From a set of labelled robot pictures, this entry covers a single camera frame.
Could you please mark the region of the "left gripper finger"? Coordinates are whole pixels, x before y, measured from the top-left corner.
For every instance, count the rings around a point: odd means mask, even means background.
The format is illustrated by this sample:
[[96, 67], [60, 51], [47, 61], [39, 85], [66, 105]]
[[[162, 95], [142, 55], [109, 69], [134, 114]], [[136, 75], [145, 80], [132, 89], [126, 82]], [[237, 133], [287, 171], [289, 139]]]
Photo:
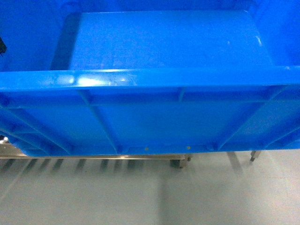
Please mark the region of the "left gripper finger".
[[3, 42], [2, 38], [0, 38], [0, 55], [2, 56], [7, 51], [7, 47]]

